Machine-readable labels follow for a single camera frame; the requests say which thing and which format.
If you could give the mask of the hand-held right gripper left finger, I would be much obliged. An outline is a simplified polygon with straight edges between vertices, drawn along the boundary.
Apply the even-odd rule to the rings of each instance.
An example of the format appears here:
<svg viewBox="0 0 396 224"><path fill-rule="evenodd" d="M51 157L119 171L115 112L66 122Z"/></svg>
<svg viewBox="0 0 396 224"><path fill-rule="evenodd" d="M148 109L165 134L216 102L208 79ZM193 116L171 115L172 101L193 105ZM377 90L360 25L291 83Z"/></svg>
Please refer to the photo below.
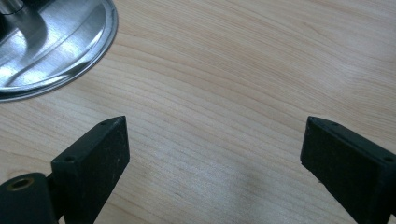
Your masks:
<svg viewBox="0 0 396 224"><path fill-rule="evenodd" d="M67 224L93 224L130 161L124 116L104 120L51 162Z"/></svg>

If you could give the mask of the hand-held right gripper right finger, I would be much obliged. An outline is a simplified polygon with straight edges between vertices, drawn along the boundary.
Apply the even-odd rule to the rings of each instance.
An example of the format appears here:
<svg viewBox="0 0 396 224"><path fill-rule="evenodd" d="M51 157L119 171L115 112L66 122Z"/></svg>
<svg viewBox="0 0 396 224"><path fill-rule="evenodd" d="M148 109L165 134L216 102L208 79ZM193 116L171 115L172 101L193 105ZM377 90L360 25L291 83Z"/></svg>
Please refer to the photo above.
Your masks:
<svg viewBox="0 0 396 224"><path fill-rule="evenodd" d="M396 216L396 154L327 119L306 121L300 156L358 224Z"/></svg>

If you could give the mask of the round metal stand base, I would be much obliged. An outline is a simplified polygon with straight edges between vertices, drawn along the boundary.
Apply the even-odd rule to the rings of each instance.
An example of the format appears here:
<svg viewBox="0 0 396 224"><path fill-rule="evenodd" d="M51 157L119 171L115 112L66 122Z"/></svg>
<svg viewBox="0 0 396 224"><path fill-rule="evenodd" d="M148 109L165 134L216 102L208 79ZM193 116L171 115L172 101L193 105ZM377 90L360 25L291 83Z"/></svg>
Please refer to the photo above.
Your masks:
<svg viewBox="0 0 396 224"><path fill-rule="evenodd" d="M0 103L56 90L88 72L118 24L113 0L0 0Z"/></svg>

